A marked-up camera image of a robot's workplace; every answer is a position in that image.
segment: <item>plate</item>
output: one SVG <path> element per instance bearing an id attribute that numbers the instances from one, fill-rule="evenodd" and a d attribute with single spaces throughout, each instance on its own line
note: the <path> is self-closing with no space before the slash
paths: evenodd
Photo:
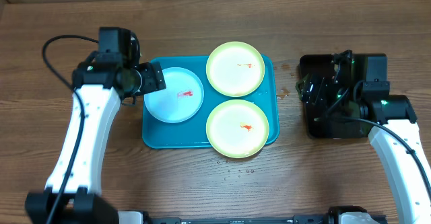
<path id="1" fill-rule="evenodd" d="M 144 95 L 148 112 L 167 123 L 188 120 L 200 109 L 203 101 L 201 80 L 188 69 L 163 69 L 166 89 Z"/>
<path id="2" fill-rule="evenodd" d="M 221 103 L 208 117 L 209 143 L 219 153 L 233 158 L 252 156 L 265 145 L 269 135 L 263 111 L 246 100 Z"/>
<path id="3" fill-rule="evenodd" d="M 206 71 L 215 90 L 225 96 L 241 97 L 260 86 L 265 76 L 265 63 L 251 45 L 227 42 L 210 54 Z"/>

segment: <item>ketchup stain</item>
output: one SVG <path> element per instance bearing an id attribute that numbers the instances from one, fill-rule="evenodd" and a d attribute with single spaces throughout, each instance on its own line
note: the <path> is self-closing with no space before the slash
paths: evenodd
<path id="1" fill-rule="evenodd" d="M 191 90 L 186 92 L 178 92 L 176 95 L 177 98 L 190 97 L 190 96 L 193 96 L 193 92 Z"/>
<path id="2" fill-rule="evenodd" d="M 241 128 L 245 128 L 247 129 L 247 131 L 251 131 L 251 129 L 253 128 L 251 125 L 245 124 L 243 122 L 240 123 L 241 124 Z"/>
<path id="3" fill-rule="evenodd" d="M 251 69 L 253 67 L 253 65 L 251 63 L 240 64 L 238 66 L 247 66 L 249 69 Z"/>

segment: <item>wooden table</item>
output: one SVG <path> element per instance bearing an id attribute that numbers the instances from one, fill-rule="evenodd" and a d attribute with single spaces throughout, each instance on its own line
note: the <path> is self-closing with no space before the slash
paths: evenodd
<path id="1" fill-rule="evenodd" d="M 392 94 L 411 100 L 431 158 L 431 0 L 157 0 L 6 5 L 0 21 L 0 222 L 28 223 L 24 200 L 42 191 L 59 156 L 71 93 L 43 65 L 59 34 L 97 38 L 100 26 L 136 32 L 143 59 L 255 46 L 275 65 L 281 133 L 258 156 L 213 149 L 153 150 L 141 139 L 142 101 L 115 118 L 103 197 L 153 217 L 287 217 L 356 204 L 397 223 L 382 165 L 367 139 L 312 140 L 294 90 L 304 54 L 384 52 Z M 62 40 L 48 50 L 64 75 L 96 48 Z"/>

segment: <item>blue tray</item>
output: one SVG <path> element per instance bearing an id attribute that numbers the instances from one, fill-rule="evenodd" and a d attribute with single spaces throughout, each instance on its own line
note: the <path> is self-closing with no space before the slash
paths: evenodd
<path id="1" fill-rule="evenodd" d="M 153 59 L 159 62 L 162 69 L 182 67 L 194 72 L 202 81 L 204 98 L 199 111 L 190 119 L 180 123 L 165 123 L 155 119 L 143 107 L 142 139 L 154 149 L 176 149 L 211 147 L 205 131 L 209 113 L 227 100 L 243 99 L 256 104 L 268 118 L 269 136 L 267 145 L 273 143 L 280 133 L 278 121 L 277 94 L 275 92 L 275 78 L 271 59 L 262 55 L 265 62 L 265 76 L 262 84 L 251 94 L 232 98 L 217 92 L 210 84 L 206 74 L 208 56 L 160 57 Z"/>

